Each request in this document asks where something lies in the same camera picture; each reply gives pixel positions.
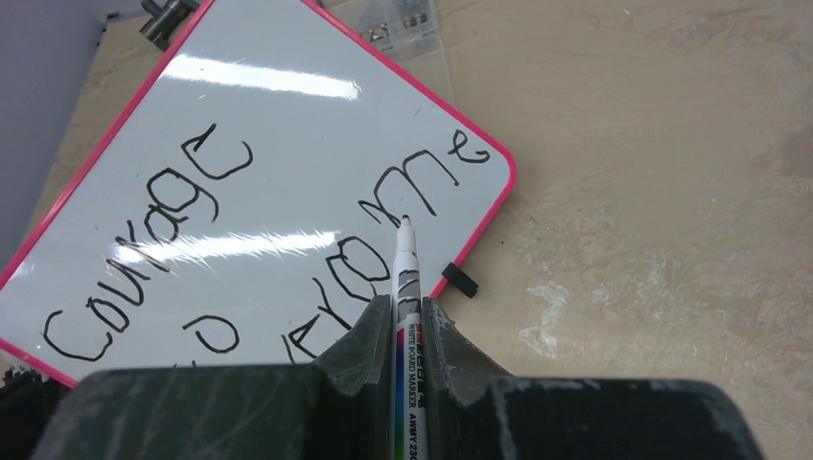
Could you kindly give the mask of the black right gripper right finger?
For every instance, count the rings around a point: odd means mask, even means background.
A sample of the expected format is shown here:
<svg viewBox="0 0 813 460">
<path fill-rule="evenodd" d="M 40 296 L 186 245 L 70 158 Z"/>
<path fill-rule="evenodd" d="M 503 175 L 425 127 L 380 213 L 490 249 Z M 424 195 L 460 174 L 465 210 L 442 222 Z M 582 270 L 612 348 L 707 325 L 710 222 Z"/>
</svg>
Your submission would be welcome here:
<svg viewBox="0 0 813 460">
<path fill-rule="evenodd" d="M 433 459 L 759 459 L 736 404 L 692 379 L 520 377 L 426 299 Z"/>
</svg>

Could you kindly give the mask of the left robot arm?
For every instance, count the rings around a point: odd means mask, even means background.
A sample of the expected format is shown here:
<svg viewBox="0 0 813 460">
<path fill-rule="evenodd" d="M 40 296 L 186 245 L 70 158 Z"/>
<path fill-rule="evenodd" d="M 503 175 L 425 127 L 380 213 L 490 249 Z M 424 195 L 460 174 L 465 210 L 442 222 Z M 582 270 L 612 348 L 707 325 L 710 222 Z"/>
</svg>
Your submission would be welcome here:
<svg viewBox="0 0 813 460">
<path fill-rule="evenodd" d="M 1 381 L 1 458 L 28 459 L 69 388 L 31 370 L 7 370 Z"/>
</svg>

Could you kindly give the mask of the white dry erase marker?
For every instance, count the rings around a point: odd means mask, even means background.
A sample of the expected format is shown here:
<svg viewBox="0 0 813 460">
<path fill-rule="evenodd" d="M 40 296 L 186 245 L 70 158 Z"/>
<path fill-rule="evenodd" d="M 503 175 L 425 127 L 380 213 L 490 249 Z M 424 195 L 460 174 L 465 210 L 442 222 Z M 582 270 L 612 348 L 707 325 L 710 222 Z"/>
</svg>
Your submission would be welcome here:
<svg viewBox="0 0 813 460">
<path fill-rule="evenodd" d="M 422 294 L 415 231 L 404 215 L 397 229 L 391 288 L 392 459 L 427 459 L 429 439 L 422 326 Z"/>
</svg>

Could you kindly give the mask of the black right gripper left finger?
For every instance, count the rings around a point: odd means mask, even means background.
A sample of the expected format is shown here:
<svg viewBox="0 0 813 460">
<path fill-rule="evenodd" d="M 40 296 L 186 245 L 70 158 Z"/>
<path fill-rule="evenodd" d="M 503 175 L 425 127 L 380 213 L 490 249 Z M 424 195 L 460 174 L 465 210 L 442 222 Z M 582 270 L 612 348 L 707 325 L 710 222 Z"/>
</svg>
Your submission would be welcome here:
<svg viewBox="0 0 813 460">
<path fill-rule="evenodd" d="M 384 459 L 390 299 L 309 364 L 125 369 L 82 380 L 36 459 Z"/>
</svg>

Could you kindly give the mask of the red framed whiteboard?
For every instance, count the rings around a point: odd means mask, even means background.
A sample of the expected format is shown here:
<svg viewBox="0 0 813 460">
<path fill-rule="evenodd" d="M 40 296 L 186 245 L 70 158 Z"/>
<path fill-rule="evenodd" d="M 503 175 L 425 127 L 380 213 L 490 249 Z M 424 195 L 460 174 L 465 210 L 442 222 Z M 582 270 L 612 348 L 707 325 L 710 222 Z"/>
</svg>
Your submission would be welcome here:
<svg viewBox="0 0 813 460">
<path fill-rule="evenodd" d="M 511 153 L 311 1 L 208 1 L 1 276 L 1 348 L 108 369 L 305 362 L 423 291 L 516 181 Z"/>
</svg>

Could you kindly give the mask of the clear plastic box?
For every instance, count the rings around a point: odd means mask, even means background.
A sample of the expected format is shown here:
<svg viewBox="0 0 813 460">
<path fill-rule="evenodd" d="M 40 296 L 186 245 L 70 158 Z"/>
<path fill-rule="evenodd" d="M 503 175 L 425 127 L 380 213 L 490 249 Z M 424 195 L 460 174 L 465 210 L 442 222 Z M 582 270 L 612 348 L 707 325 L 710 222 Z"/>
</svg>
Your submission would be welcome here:
<svg viewBox="0 0 813 460">
<path fill-rule="evenodd" d="M 318 3 L 449 104 L 453 85 L 432 0 L 325 0 Z"/>
</svg>

